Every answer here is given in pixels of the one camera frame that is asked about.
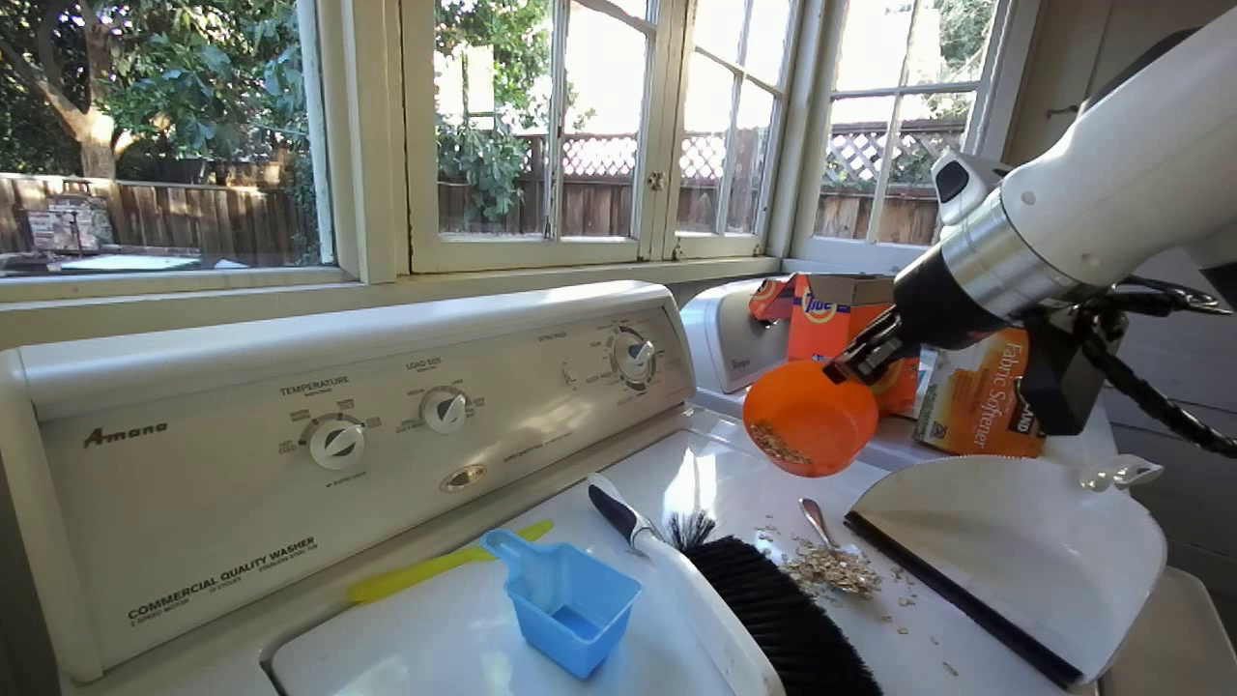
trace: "blue cup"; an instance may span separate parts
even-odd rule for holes
[[[483,534],[506,566],[506,594],[523,637],[586,680],[621,640],[639,578],[576,543],[524,543],[506,529]]]

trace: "window sill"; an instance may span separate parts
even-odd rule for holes
[[[398,300],[428,300],[428,297],[544,288],[544,284],[576,284],[576,282],[604,282],[604,278],[707,284],[707,282],[772,274],[772,269],[780,269],[778,260],[710,260],[710,262],[615,262],[615,265],[553,265],[553,269],[412,274],[392,284],[339,282],[335,269],[304,269],[296,284],[295,284],[296,269],[281,278],[228,274],[214,282],[207,274],[193,282],[171,278],[171,274],[102,278],[102,282],[79,282],[79,284],[55,282],[57,288],[42,288],[42,297],[8,300],[8,292],[0,292],[3,297],[0,349],[188,327],[188,325],[228,325],[228,322],[259,322],[259,315],[291,315],[291,311],[398,305]]]

